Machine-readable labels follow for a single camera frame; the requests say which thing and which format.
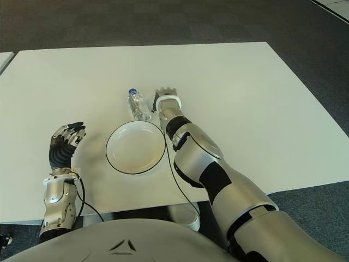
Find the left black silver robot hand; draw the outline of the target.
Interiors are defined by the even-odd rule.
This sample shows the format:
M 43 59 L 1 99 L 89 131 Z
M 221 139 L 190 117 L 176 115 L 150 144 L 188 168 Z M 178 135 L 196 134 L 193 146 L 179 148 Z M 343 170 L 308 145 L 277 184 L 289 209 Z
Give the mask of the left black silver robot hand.
M 65 124 L 52 135 L 49 148 L 49 163 L 52 171 L 71 168 L 71 159 L 86 135 L 85 128 L 83 122 Z

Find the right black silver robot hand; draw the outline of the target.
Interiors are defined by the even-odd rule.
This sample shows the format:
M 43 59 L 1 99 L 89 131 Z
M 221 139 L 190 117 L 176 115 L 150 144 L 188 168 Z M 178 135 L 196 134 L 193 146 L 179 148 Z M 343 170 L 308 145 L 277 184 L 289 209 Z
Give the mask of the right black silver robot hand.
M 154 101 L 153 101 L 153 106 L 152 106 L 152 111 L 156 112 L 156 103 L 159 99 L 159 97 L 162 96 L 176 96 L 177 95 L 177 90 L 175 88 L 170 88 L 170 87 L 162 87 L 157 90 L 155 90 L 155 96 L 154 96 Z

